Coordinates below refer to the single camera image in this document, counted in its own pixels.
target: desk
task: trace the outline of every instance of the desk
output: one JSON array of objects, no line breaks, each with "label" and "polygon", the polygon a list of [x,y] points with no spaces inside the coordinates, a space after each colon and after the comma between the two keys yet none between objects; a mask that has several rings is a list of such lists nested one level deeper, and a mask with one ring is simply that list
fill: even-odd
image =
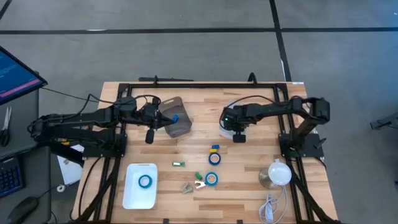
[{"label": "desk", "polygon": [[[116,82],[105,83],[101,99],[114,101],[118,86],[119,83]],[[287,88],[290,97],[306,96],[303,84],[287,83]],[[154,143],[149,145],[144,142],[145,127],[127,125],[128,145],[126,155],[121,159],[112,223],[161,223],[164,218],[170,219],[170,223],[236,223],[236,220],[243,220],[244,223],[259,223],[258,210],[265,202],[266,195],[271,193],[277,197],[282,192],[281,188],[267,190],[258,181],[259,171],[272,164],[275,158],[281,158],[277,139],[280,133],[278,119],[277,117],[266,118],[256,126],[247,128],[246,144],[235,144],[232,140],[221,137],[218,131],[218,119],[229,100],[249,95],[263,95],[273,99],[274,92],[264,88],[134,88],[132,90],[133,96],[142,94],[152,94],[162,100],[180,96],[193,121],[192,130],[186,135],[172,139],[165,129],[159,129],[155,133]],[[139,107],[143,103],[145,103],[144,99],[139,100]],[[262,98],[250,98],[243,103],[266,104],[268,102]],[[109,104],[99,104],[100,108],[107,106]],[[294,116],[294,121],[298,126],[302,119]],[[218,166],[208,163],[209,148],[212,144],[219,144],[221,148],[222,159]],[[94,160],[85,162],[83,180]],[[172,161],[185,161],[186,166],[173,167]],[[152,210],[123,209],[124,180],[127,166],[131,163],[154,163],[158,167],[157,201]],[[303,163],[310,193],[326,214],[337,219],[325,168],[312,158],[304,158]],[[91,173],[88,187],[83,194],[83,210],[98,191],[102,164],[103,159],[97,163]],[[180,192],[182,185],[187,181],[193,182],[196,179],[196,171],[203,176],[210,171],[216,172],[219,177],[217,186],[207,186],[205,189],[183,195]],[[82,185],[83,181],[80,182],[76,196],[74,217],[77,217]],[[289,186],[287,190],[289,205],[282,223],[295,223]],[[105,195],[101,219],[105,217],[107,200],[108,196]],[[300,193],[299,201],[302,217],[306,219],[305,206]],[[276,217],[283,211],[284,203],[283,199],[275,214]]]},{"label": "desk", "polygon": [[[11,210],[19,202],[28,196],[39,196],[50,189],[50,149],[41,147],[31,150],[37,143],[30,138],[30,134],[26,131],[27,125],[38,117],[38,105],[39,94],[38,91],[35,91],[0,106],[1,127],[6,107],[12,106],[11,141],[7,147],[0,147],[0,151],[2,151],[0,155],[7,155],[8,151],[13,153],[28,151],[19,154],[25,187],[0,198],[0,223],[6,223]],[[39,206],[24,223],[45,223],[50,219],[50,211],[51,194],[47,193],[40,198]]]}]

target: wooden table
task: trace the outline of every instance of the wooden table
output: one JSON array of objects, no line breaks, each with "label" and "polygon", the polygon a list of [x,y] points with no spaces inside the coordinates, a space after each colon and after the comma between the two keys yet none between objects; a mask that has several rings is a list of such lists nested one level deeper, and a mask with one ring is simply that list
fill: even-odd
[{"label": "wooden table", "polygon": [[[119,82],[106,82],[101,94],[102,100],[116,99]],[[287,83],[289,96],[306,97],[304,85]],[[279,123],[277,117],[263,119],[258,125],[247,128],[247,143],[236,144],[232,140],[219,135],[218,119],[221,111],[229,100],[239,99],[249,95],[263,95],[274,99],[271,89],[266,88],[135,88],[132,95],[152,94],[167,100],[180,96],[187,113],[193,122],[190,133],[172,139],[165,129],[155,132],[153,144],[144,142],[146,128],[127,125],[128,145],[126,155],[121,159],[118,184],[114,201],[112,223],[161,223],[169,218],[171,223],[236,223],[242,219],[244,223],[259,223],[259,208],[265,202],[267,194],[278,197],[282,188],[265,189],[258,179],[259,171],[273,163],[275,158],[281,158],[279,142]],[[145,100],[139,100],[139,107]],[[262,98],[250,98],[243,103],[269,103]],[[100,103],[99,108],[109,106]],[[294,116],[295,125],[302,121]],[[221,164],[212,166],[208,163],[209,148],[213,144],[220,145]],[[95,159],[85,162],[82,180]],[[185,161],[185,167],[173,167],[172,161]],[[124,180],[126,169],[132,163],[154,163],[158,167],[159,182],[157,201],[151,210],[126,210],[122,206]],[[308,188],[319,206],[330,217],[337,219],[335,206],[330,192],[325,168],[315,159],[303,159]],[[98,192],[103,159],[93,169],[85,192],[83,193],[82,210],[86,208]],[[215,187],[205,187],[190,194],[182,194],[181,188],[185,182],[196,179],[195,172],[202,176],[213,171],[218,174],[219,182]],[[83,187],[80,182],[76,195],[73,217],[77,217],[78,201]],[[289,204],[281,223],[295,223],[294,208],[290,187],[287,186]],[[306,219],[305,207],[299,193],[300,208],[303,219]],[[101,218],[104,219],[108,195],[103,200]],[[282,199],[275,217],[279,217],[285,207]]]}]

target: scissors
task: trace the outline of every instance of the scissors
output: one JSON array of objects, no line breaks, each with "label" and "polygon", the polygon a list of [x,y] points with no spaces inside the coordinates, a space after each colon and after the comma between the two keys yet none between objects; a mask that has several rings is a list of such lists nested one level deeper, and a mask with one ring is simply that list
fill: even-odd
[{"label": "scissors", "polygon": [[0,146],[3,147],[6,147],[10,142],[10,130],[8,129],[8,126],[10,124],[11,111],[12,107],[7,108],[6,117],[4,118],[4,126],[0,131]]}]

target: computer mouse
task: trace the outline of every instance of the computer mouse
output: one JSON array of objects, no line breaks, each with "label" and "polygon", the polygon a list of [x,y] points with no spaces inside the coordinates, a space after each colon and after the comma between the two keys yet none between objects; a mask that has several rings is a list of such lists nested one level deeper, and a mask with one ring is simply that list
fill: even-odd
[{"label": "computer mouse", "polygon": [[7,224],[20,224],[37,208],[39,199],[37,197],[27,197],[21,201],[10,213]]}]

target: monitor screen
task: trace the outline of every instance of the monitor screen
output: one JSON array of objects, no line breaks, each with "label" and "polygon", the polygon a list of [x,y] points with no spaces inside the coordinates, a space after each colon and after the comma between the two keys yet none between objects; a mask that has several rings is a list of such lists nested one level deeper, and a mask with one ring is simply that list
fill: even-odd
[{"label": "monitor screen", "polygon": [[46,84],[42,77],[0,47],[0,105]]}]

